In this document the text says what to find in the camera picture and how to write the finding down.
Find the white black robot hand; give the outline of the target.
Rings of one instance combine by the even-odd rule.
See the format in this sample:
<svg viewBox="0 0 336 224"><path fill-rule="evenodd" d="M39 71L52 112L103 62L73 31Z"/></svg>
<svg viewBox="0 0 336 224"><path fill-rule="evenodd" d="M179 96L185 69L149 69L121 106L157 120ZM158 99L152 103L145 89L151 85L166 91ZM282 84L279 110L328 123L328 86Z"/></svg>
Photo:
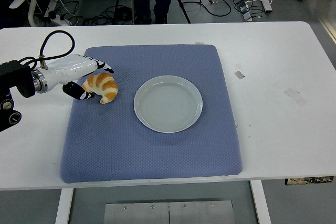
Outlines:
<svg viewBox="0 0 336 224"><path fill-rule="evenodd" d="M38 69L42 74L39 93L48 92L56 85L62 84L64 93L69 96L77 100L90 99L94 95L89 91L85 91L74 81L95 72L97 69L114 73L107 63L91 57L72 54L60 58L50 63L47 69Z"/></svg>

